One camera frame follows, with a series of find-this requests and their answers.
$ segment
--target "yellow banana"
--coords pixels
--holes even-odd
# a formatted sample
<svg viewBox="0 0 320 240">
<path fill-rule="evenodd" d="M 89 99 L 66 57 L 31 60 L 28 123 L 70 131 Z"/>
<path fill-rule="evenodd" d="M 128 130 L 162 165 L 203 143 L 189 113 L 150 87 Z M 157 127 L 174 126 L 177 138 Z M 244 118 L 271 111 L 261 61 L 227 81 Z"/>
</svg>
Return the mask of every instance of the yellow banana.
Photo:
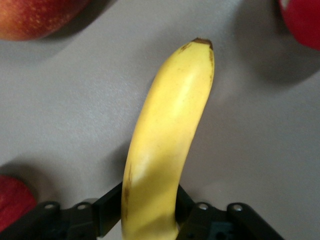
<svg viewBox="0 0 320 240">
<path fill-rule="evenodd" d="M 125 164 L 124 240 L 175 240 L 181 173 L 214 76 L 209 40 L 196 38 L 159 69 L 135 126 Z"/>
</svg>

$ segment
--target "gray surface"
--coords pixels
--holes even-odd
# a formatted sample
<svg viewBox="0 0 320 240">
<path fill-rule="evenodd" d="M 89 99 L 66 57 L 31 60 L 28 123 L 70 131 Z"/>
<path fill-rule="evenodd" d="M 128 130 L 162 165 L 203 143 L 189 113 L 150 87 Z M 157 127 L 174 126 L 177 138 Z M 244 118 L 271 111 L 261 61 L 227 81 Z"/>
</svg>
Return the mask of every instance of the gray surface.
<svg viewBox="0 0 320 240">
<path fill-rule="evenodd" d="M 0 172 L 71 207 L 122 180 L 161 63 L 213 42 L 214 85 L 181 184 L 224 209 L 251 205 L 286 239 L 320 235 L 320 53 L 297 44 L 272 1 L 117 0 L 61 31 L 0 41 Z M 109 239 L 121 239 L 120 225 Z"/>
</svg>

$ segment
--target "banana tip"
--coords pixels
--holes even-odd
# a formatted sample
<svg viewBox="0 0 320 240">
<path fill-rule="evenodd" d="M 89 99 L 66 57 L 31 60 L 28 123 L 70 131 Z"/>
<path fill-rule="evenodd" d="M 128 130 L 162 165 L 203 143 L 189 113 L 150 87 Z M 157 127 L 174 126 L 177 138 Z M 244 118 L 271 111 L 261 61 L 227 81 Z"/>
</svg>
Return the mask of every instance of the banana tip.
<svg viewBox="0 0 320 240">
<path fill-rule="evenodd" d="M 210 49 L 212 49 L 212 50 L 214 49 L 213 46 L 212 46 L 212 42 L 209 39 L 206 39 L 206 38 L 197 37 L 194 40 L 192 40 L 192 42 L 200 43 L 200 44 L 208 44 L 210 46 Z"/>
</svg>

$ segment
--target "red apple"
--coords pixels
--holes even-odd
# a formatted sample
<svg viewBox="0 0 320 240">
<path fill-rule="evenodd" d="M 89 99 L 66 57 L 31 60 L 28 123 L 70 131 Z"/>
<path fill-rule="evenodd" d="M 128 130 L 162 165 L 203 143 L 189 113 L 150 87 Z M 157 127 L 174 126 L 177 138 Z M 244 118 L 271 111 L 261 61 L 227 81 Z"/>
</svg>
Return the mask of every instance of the red apple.
<svg viewBox="0 0 320 240">
<path fill-rule="evenodd" d="M 0 175 L 0 232 L 36 205 L 35 198 L 23 182 Z"/>
<path fill-rule="evenodd" d="M 320 0 L 278 0 L 285 24 L 295 39 L 320 50 Z"/>
<path fill-rule="evenodd" d="M 0 0 L 0 39 L 45 37 L 68 23 L 90 0 Z"/>
</svg>

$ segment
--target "red object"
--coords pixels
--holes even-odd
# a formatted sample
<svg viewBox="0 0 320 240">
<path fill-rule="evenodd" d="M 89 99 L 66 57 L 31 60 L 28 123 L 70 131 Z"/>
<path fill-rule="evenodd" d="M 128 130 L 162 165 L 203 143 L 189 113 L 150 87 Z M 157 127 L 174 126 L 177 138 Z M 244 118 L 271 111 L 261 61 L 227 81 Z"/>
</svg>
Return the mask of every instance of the red object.
<svg viewBox="0 0 320 240">
<path fill-rule="evenodd" d="M 34 196 L 22 181 L 0 175 L 0 232 L 36 205 Z"/>
<path fill-rule="evenodd" d="M 320 50 L 320 0 L 278 0 L 285 24 L 295 39 Z"/>
</svg>

